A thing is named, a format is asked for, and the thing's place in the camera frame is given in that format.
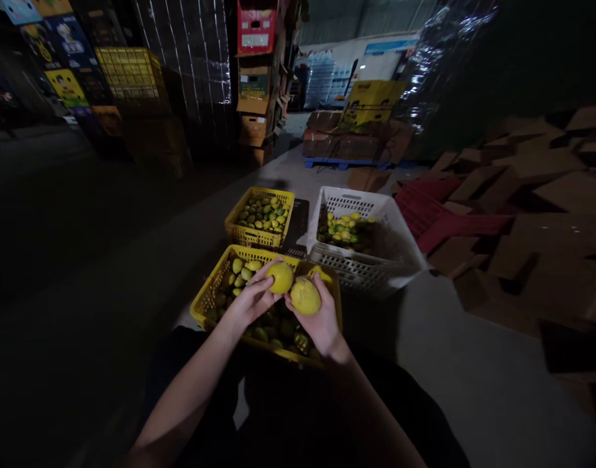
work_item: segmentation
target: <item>pallet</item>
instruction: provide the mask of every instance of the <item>pallet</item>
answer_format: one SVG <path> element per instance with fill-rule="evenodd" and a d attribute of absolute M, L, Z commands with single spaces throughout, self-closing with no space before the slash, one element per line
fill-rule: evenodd
<path fill-rule="evenodd" d="M 305 158 L 304 167 L 307 169 L 312 168 L 315 164 L 325 164 L 326 166 L 332 166 L 337 170 L 347 170 L 349 166 L 375 166 L 376 169 L 385 170 L 392 167 L 390 162 L 375 163 L 371 160 L 365 161 L 347 161 L 346 159 L 334 159 L 334 158 Z"/>

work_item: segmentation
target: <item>warehouse wall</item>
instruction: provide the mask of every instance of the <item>warehouse wall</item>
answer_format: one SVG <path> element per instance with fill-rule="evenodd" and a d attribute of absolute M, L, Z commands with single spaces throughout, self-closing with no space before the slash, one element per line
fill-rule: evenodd
<path fill-rule="evenodd" d="M 419 158 L 433 160 L 509 114 L 596 102 L 596 2 L 502 1 L 463 70 L 439 96 Z"/>

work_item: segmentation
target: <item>yellow box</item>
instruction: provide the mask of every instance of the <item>yellow box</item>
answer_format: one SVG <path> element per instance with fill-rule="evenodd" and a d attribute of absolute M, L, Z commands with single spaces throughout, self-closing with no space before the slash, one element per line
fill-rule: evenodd
<path fill-rule="evenodd" d="M 393 107 L 406 87 L 405 81 L 357 81 L 350 91 L 346 107 Z"/>
<path fill-rule="evenodd" d="M 370 122 L 388 122 L 391 117 L 390 109 L 346 109 L 341 116 L 339 128 L 360 131 Z"/>
<path fill-rule="evenodd" d="M 222 258 L 220 258 L 218 264 L 215 266 L 215 268 L 213 268 L 211 275 L 207 278 L 207 281 L 205 281 L 205 284 L 203 285 L 202 289 L 200 289 L 189 308 L 190 314 L 192 317 L 194 317 L 194 319 L 196 319 L 196 322 L 198 322 L 203 330 L 209 331 L 215 328 L 217 325 L 216 322 L 207 319 L 207 309 L 210 307 L 215 307 L 215 296 L 222 290 L 222 276 L 231 267 L 231 257 L 239 257 L 245 261 L 260 260 L 262 263 L 268 263 L 276 257 L 284 257 L 284 255 L 237 245 L 228 246 L 224 251 Z M 292 257 L 284 258 L 285 263 L 293 268 L 296 276 L 309 274 L 311 269 L 316 266 L 314 263 L 297 260 Z M 326 286 L 331 289 L 332 296 L 335 299 L 335 309 L 337 313 L 337 323 L 339 324 L 339 330 L 343 330 L 339 279 L 334 271 L 323 266 L 320 266 L 320 268 L 331 278 L 331 284 L 326 284 Z M 294 361 L 301 365 L 322 367 L 321 362 L 315 361 L 310 357 L 306 357 L 301 354 L 295 354 L 284 349 L 274 349 L 268 343 L 264 343 L 251 337 L 242 336 L 241 340 L 245 343 L 248 343 L 249 345 L 273 352 L 274 354 L 288 359 L 289 361 Z"/>
<path fill-rule="evenodd" d="M 240 226 L 237 224 L 239 213 L 244 210 L 250 198 L 255 198 L 257 194 L 262 194 L 268 198 L 276 197 L 283 205 L 291 206 L 289 216 L 285 221 L 285 230 L 282 234 L 274 234 L 266 231 L 259 231 L 247 226 Z M 283 246 L 287 232 L 289 231 L 289 223 L 293 215 L 293 199 L 294 194 L 291 192 L 284 192 L 282 190 L 272 190 L 271 188 L 250 187 L 239 202 L 234 206 L 230 214 L 224 220 L 224 228 L 229 241 L 233 244 L 239 244 L 246 247 L 260 247 L 271 250 L 278 250 Z"/>

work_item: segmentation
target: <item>blue sign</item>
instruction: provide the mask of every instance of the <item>blue sign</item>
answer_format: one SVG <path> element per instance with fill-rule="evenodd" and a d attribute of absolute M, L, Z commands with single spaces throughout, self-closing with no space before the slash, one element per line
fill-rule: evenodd
<path fill-rule="evenodd" d="M 382 55 L 385 52 L 396 52 L 398 50 L 410 49 L 415 47 L 417 39 L 409 39 L 402 41 L 390 42 L 376 42 L 375 44 L 367 44 L 365 55 Z"/>
<path fill-rule="evenodd" d="M 40 13 L 31 0 L 1 0 L 3 8 L 15 25 L 42 21 Z"/>
<path fill-rule="evenodd" d="M 94 50 L 74 15 L 51 16 L 44 18 L 44 21 L 51 30 L 51 36 L 60 49 L 62 59 L 66 59 L 67 68 L 98 65 Z"/>

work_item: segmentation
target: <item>plastic crate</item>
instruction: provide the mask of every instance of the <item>plastic crate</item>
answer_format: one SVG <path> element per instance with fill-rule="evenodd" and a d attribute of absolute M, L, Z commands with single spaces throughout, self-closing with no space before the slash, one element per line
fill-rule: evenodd
<path fill-rule="evenodd" d="M 267 231 L 259 231 L 247 226 L 240 226 L 237 224 L 239 220 L 239 213 L 244 210 L 250 198 L 255 198 L 257 194 L 266 196 L 267 198 L 276 197 L 283 205 L 291 206 L 289 216 L 285 221 L 285 230 L 283 233 L 271 233 Z M 280 250 L 289 232 L 289 222 L 293 215 L 293 199 L 294 194 L 291 192 L 283 192 L 282 190 L 272 190 L 271 188 L 250 187 L 244 196 L 239 200 L 230 214 L 224 220 L 224 227 L 226 235 L 232 244 L 239 244 L 245 247 L 264 248 L 268 250 Z"/>
<path fill-rule="evenodd" d="M 149 116 L 171 112 L 161 63 L 149 49 L 97 47 L 96 57 L 122 114 Z"/>
<path fill-rule="evenodd" d="M 317 241 L 320 216 L 332 212 L 339 219 L 355 211 L 363 218 L 377 221 L 374 255 Z M 428 268 L 395 201 L 386 195 L 322 187 L 309 223 L 307 242 L 309 260 L 333 269 L 344 291 L 379 300 L 403 288 Z"/>
<path fill-rule="evenodd" d="M 267 263 L 276 257 L 284 257 L 278 253 L 268 252 L 266 250 L 258 250 L 250 247 L 243 247 L 238 245 L 230 245 L 224 251 L 222 258 L 218 264 L 213 268 L 211 275 L 205 281 L 204 286 L 196 298 L 192 302 L 189 311 L 196 320 L 196 322 L 202 327 L 203 330 L 209 331 L 213 329 L 217 323 L 207 319 L 206 313 L 209 307 L 214 307 L 215 296 L 221 289 L 222 276 L 231 267 L 231 258 L 239 257 L 245 261 L 260 260 L 263 263 Z M 284 257 L 285 263 L 290 265 L 297 276 L 306 275 L 314 267 L 313 263 L 297 260 L 291 257 Z M 335 299 L 335 308 L 337 312 L 337 323 L 339 324 L 339 330 L 343 331 L 343 319 L 341 313 L 341 294 L 339 291 L 339 279 L 333 271 L 329 268 L 324 268 L 324 272 L 329 274 L 332 278 L 332 296 Z M 295 354 L 288 350 L 278 350 L 272 348 L 269 344 L 262 341 L 256 340 L 251 337 L 242 336 L 241 340 L 249 345 L 256 346 L 269 352 L 273 352 L 281 356 L 282 358 L 288 359 L 289 361 L 297 362 L 301 365 L 309 365 L 313 367 L 321 367 L 322 363 L 315 361 L 309 357 L 301 354 Z"/>
<path fill-rule="evenodd" d="M 428 253 L 451 236 L 496 235 L 512 216 L 454 214 L 413 184 L 406 184 L 395 203 L 422 252 Z"/>

